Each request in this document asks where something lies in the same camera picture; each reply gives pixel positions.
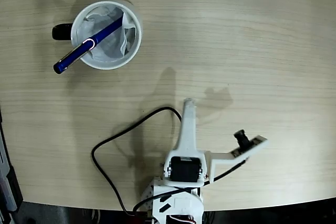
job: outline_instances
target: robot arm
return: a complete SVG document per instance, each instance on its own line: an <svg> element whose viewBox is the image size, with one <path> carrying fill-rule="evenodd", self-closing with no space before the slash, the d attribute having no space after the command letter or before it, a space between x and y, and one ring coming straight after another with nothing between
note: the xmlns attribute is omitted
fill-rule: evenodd
<svg viewBox="0 0 336 224"><path fill-rule="evenodd" d="M147 202L144 206L152 211L159 224L166 224L173 218L193 218L192 223L202 224L204 212L200 187L205 178L214 181L215 168L219 164L236 165L264 148L268 140L256 136L249 140L244 130L234 135L239 147L229 153L211 153L196 148L196 107L192 99L184 101L181 130L175 149L171 150L164 164L163 179L156 177L142 195L142 200L153 195L167 193L178 188L195 188Z"/></svg>

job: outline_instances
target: mug handle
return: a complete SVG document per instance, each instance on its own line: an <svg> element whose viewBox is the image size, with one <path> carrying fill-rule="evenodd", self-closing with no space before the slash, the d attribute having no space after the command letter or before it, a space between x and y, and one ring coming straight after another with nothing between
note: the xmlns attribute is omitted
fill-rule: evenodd
<svg viewBox="0 0 336 224"><path fill-rule="evenodd" d="M59 24L53 27L52 38L54 40L71 40L72 23Z"/></svg>

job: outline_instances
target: wood grain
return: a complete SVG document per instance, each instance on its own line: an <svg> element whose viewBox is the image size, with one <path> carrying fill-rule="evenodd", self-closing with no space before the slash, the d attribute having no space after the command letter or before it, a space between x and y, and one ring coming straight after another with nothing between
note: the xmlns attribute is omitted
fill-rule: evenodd
<svg viewBox="0 0 336 224"><path fill-rule="evenodd" d="M78 62L56 75L71 44L53 41L52 27L96 1L1 0L3 128L26 201L120 209L91 149L187 97L200 149L232 150L239 129L271 140L204 188L206 210L336 196L336 0L128 0L144 21L136 57L118 70ZM178 126L162 112L98 151L128 209L161 173Z"/></svg>

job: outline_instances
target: floor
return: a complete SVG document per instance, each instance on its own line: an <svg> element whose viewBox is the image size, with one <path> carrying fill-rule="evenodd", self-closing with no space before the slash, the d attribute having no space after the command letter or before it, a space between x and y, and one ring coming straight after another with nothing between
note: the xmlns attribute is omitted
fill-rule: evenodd
<svg viewBox="0 0 336 224"><path fill-rule="evenodd" d="M336 198L304 204L247 209L235 211L207 212L204 224L294 224L294 223L336 223ZM121 211L96 211L91 209L67 208L23 202L14 214L16 224L114 224L142 223L127 219Z"/></svg>

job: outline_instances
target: black cable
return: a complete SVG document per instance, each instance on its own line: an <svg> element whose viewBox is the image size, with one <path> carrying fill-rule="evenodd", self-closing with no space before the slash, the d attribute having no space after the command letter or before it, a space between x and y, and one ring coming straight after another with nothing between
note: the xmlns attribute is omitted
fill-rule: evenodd
<svg viewBox="0 0 336 224"><path fill-rule="evenodd" d="M227 170L226 172L220 174L219 176L215 177L214 178L214 182L229 175L230 173L232 173L233 171L235 171L236 169L240 168L242 165L244 165L246 163L246 160L243 160L242 162L240 162L239 164L233 166L231 169ZM210 182L209 181L206 181L204 183L204 186L207 186L209 185ZM193 189L196 189L196 188L193 188L193 187L186 187L186 188L181 188L181 189L178 189L178 190L174 190L174 191L168 191L166 193L162 193L162 194L158 194L158 195L155 195L155 196L152 196L152 197L149 197L147 199L144 199L143 201L139 202L138 204L136 204L134 207L133 207L133 212L135 213L143 204L145 204L146 202L148 201L152 201L152 200L155 200L155 199L160 199L162 197L165 197L165 196L171 196L171 195L175 195L175 194L179 194L179 193L182 193L184 191L190 191L190 190L193 190Z"/></svg>
<svg viewBox="0 0 336 224"><path fill-rule="evenodd" d="M142 118L141 120L135 122L134 124L132 124L130 127L126 128L125 130L119 132L118 134L112 136L112 137L109 137L108 139L98 143L91 151L91 157L92 157L92 161L94 163L94 165L97 167L97 169L100 171L100 173L104 176L104 178L107 180L107 182L110 184L110 186L112 187L115 195L117 196L118 198L118 201L119 201L119 204L122 208L122 210L128 215L128 216L135 216L136 215L136 211L146 202L148 201L151 201L151 200L155 200L155 199L159 199L159 198L162 198L164 196L171 196L171 195L175 195L175 194L179 194L179 193L182 193L184 191L189 191L189 190L193 190L193 189L196 189L196 188L192 188L192 187L186 187L186 188L181 188L181 189L178 189L178 190L175 190L175 191L170 191L170 192L166 192L166 193L163 193L163 194L158 194L158 195L155 195L155 196L152 196L152 197L149 197L141 202L139 202L138 204L136 204L134 207L133 207L133 213L129 213L126 208L125 208L125 205L124 203L122 202L122 199L120 197L120 194L117 190L117 188L115 187L115 185L113 184L112 180L109 178L109 176L105 173L105 171L101 168L101 166L98 164L97 160L96 160L96 157L95 157L95 152L96 150L101 147L102 145L106 144L106 143L109 143L111 142L112 140L130 132L131 130L133 130L134 128L138 127L140 124L142 124L143 122L145 122L146 120L148 120L149 118L151 118L152 116L156 115L157 113L161 112L161 111L164 111L164 110L170 110L172 111L177 117L179 120L181 120L181 115L172 107L169 107L169 106L166 106L166 107L162 107L162 108L159 108L157 110L154 110L153 112L149 113L147 116L145 116L144 118ZM246 160L240 162L239 164L233 166L231 169L227 170L226 172L222 173L221 175L217 176L214 178L214 182L225 177L226 175L230 174L231 172L235 171L236 169L238 169L239 167L241 167L244 163L246 163ZM210 182L209 181L206 181L204 183L204 186L207 186L209 185Z"/></svg>
<svg viewBox="0 0 336 224"><path fill-rule="evenodd" d="M115 185L113 184L113 182L112 182L112 180L109 178L109 176L108 176L108 175L104 172L104 170L100 167L100 165L98 164L98 162L97 162L96 157L95 157L94 154L95 154L95 151L96 151L99 147L101 147L102 145L104 145L104 144L106 144L106 143L109 143L110 141L112 141L112 140L114 140L114 139L116 139L116 138L118 138L118 137L120 137L120 136L122 136L122 135L124 135L124 134L126 134L126 133L128 133L128 132L130 132L132 129L138 127L138 126L139 126L140 124L142 124L144 121L146 121L147 119L151 118L153 115L155 115L155 114L157 114L157 113L159 113L159 112L161 112L161 111L164 111L164 110L170 110L170 111L172 111L172 112L178 117L178 119L181 120L181 115L180 115L174 108L172 108L172 107L168 107L168 106L167 106L167 107L159 108L159 109L154 110L153 112L149 113L147 116L145 116L145 117L142 118L141 120L135 122L134 124L132 124L130 127L126 128L125 130L123 130L123 131L119 132L118 134L116 134L116 135L114 135L114 136L112 136L112 137L109 137L108 139L106 139L106 140L100 142L100 143L97 144L97 145L92 149L92 151L91 151L91 157L92 157L92 161L93 161L94 165L97 167L97 169L100 171L100 173L104 176L104 178L105 178L105 179L107 180L107 182L110 184L110 186L112 187L112 189L113 189L115 195L116 195L117 198L118 198L118 201L119 201L119 203L120 203L120 206L121 206L122 210L123 210L127 215L129 215L129 216L134 216L134 214L131 214L131 213L129 213L129 212L126 210L126 208L125 208L125 206L124 206L124 203L122 202L122 199L121 199L121 197L120 197L120 194L119 194L117 188L115 187Z"/></svg>

